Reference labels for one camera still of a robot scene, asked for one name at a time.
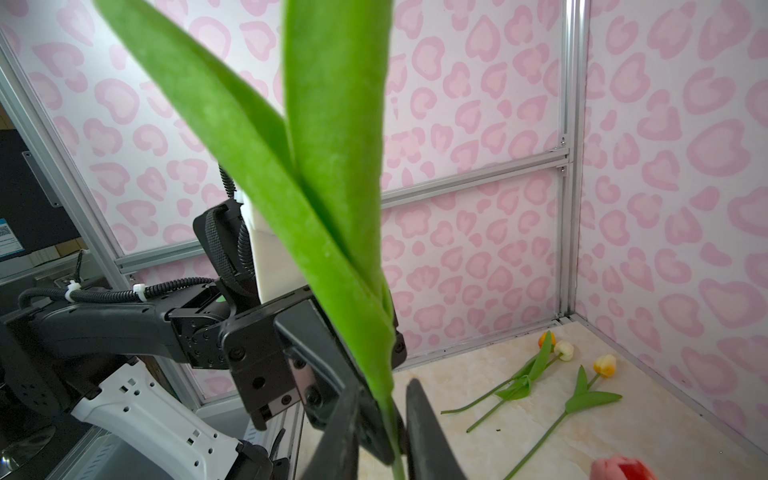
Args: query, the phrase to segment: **marble tabletop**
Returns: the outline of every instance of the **marble tabletop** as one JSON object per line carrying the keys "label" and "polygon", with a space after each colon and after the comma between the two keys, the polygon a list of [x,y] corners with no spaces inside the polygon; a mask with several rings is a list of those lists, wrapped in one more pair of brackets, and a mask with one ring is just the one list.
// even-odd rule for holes
{"label": "marble tabletop", "polygon": [[[768,465],[745,452],[586,327],[569,323],[551,331],[558,340],[575,345],[574,358],[547,369],[528,398],[502,406],[469,434],[465,433],[467,427],[495,405],[496,398],[485,399],[459,414],[438,415],[467,478],[504,478],[563,412],[579,365],[584,365],[591,378],[593,361],[605,353],[618,358],[616,375],[599,379],[592,389],[620,393],[624,398],[569,415],[516,480],[588,478],[594,459],[613,455],[642,459],[661,480],[768,478]],[[471,402],[530,359],[538,350],[540,335],[520,336],[397,372],[393,396],[398,409],[405,411],[406,386],[412,378],[421,381],[436,412]],[[321,435],[305,420],[296,478],[301,478]],[[391,477],[389,468],[361,450],[361,480]]]}

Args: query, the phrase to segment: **yellow tulip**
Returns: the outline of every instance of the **yellow tulip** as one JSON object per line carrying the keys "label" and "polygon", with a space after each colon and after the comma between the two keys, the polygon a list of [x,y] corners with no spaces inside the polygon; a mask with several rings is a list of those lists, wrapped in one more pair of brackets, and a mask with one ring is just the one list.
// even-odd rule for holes
{"label": "yellow tulip", "polygon": [[554,354],[563,362],[570,362],[574,358],[574,346],[570,342],[558,342],[554,346]]}
{"label": "yellow tulip", "polygon": [[[551,334],[552,334],[552,346],[555,346],[555,345],[557,345],[557,342],[555,342],[555,340],[554,340],[554,333],[551,333]],[[541,335],[541,338],[538,339],[538,348],[541,348],[541,346],[544,345],[544,338],[546,338],[546,336],[547,336],[547,333],[544,332]]]}
{"label": "yellow tulip", "polygon": [[608,353],[594,361],[594,371],[608,378],[616,373],[616,357]]}

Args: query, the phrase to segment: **white label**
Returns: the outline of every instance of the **white label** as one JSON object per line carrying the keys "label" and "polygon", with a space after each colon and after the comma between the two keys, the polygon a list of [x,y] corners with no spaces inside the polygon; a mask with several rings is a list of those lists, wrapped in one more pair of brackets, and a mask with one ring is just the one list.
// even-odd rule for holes
{"label": "white label", "polygon": [[0,218],[0,257],[23,251],[24,247],[13,234],[11,226],[8,225],[5,218]]}

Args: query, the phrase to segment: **pink heart pattern wall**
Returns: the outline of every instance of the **pink heart pattern wall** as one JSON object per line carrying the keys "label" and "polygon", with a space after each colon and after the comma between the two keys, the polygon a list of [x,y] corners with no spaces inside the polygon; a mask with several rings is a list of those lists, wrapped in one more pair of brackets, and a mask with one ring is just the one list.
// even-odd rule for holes
{"label": "pink heart pattern wall", "polygon": [[768,451],[768,3],[593,0],[576,310]]}
{"label": "pink heart pattern wall", "polygon": [[[554,169],[382,212],[382,263],[410,356],[554,318],[558,182]],[[206,257],[137,272],[155,284],[216,276]],[[206,400],[228,372],[192,370]]]}
{"label": "pink heart pattern wall", "polygon": [[[279,0],[154,0],[282,111]],[[382,188],[556,145],[559,0],[405,0],[391,39]],[[194,238],[217,164],[88,0],[5,0],[0,32],[104,215],[136,253]]]}

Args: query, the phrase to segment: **screw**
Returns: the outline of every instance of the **screw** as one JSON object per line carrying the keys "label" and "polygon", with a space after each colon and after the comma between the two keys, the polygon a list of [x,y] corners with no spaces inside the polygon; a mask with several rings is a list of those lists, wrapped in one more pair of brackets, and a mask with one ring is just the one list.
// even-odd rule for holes
{"label": "screw", "polygon": [[233,360],[234,362],[242,360],[244,356],[245,349],[242,346],[238,346],[237,348],[230,350],[230,360]]}
{"label": "screw", "polygon": [[320,406],[320,404],[323,403],[323,397],[314,385],[306,387],[304,396],[306,397],[306,403],[313,407]]}

